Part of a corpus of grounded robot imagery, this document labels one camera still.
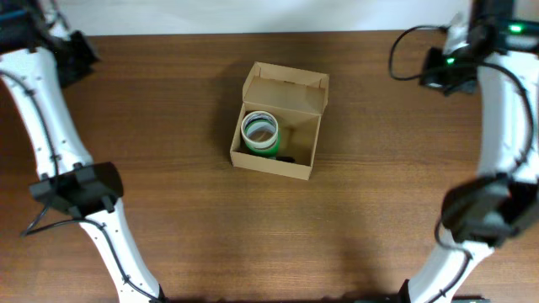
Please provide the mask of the brown cardboard box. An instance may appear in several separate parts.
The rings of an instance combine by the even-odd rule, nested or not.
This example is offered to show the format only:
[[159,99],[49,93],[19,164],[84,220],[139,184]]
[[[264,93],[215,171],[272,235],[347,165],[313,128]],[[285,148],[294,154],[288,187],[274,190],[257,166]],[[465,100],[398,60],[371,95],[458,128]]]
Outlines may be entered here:
[[[232,165],[308,180],[328,93],[328,74],[255,62],[243,84],[242,107],[230,147]],[[272,157],[253,153],[242,138],[243,118],[253,111],[269,112],[278,121],[280,144]],[[275,160],[280,156],[294,157],[296,162]]]

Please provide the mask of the black permanent marker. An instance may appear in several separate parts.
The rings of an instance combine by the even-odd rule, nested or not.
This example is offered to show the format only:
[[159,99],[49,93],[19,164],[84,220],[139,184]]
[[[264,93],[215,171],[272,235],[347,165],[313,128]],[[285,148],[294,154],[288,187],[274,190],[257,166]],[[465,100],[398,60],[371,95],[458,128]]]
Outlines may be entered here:
[[275,157],[275,160],[282,161],[282,162],[288,162],[288,163],[295,163],[296,159],[294,157]]

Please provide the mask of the beige masking tape roll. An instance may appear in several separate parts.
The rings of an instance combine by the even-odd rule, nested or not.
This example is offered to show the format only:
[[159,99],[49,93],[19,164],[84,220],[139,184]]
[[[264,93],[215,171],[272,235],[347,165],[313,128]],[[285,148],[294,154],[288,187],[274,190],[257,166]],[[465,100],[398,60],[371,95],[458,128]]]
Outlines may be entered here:
[[271,148],[279,136],[277,119],[266,111],[253,111],[241,123],[242,138],[248,147],[256,150]]

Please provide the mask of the green tape roll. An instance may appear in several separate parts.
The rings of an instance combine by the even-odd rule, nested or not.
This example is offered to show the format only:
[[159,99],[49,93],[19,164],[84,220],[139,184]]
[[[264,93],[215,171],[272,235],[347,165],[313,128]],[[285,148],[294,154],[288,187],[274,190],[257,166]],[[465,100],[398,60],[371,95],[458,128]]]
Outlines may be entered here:
[[247,148],[255,154],[272,157],[279,149],[279,129],[270,120],[257,119],[244,123],[242,137]]

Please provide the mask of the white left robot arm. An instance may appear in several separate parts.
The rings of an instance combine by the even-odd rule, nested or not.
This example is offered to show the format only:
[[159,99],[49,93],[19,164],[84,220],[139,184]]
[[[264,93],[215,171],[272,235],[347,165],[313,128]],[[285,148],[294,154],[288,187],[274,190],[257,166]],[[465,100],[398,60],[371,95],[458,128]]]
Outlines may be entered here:
[[99,251],[119,301],[165,302],[131,235],[120,174],[112,162],[93,160],[62,94],[97,61],[85,34],[69,26],[57,2],[1,3],[1,81],[29,136],[38,177],[29,191],[43,205],[21,235],[78,225]]

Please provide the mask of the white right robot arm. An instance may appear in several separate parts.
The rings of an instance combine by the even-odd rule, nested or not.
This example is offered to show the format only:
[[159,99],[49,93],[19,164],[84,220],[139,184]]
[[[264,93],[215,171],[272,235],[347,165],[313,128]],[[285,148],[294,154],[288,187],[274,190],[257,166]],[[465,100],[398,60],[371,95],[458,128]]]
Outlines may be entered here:
[[442,27],[415,80],[444,95],[480,92],[476,176],[449,190],[435,248],[400,302],[452,302],[470,273],[538,220],[538,4],[469,1]]

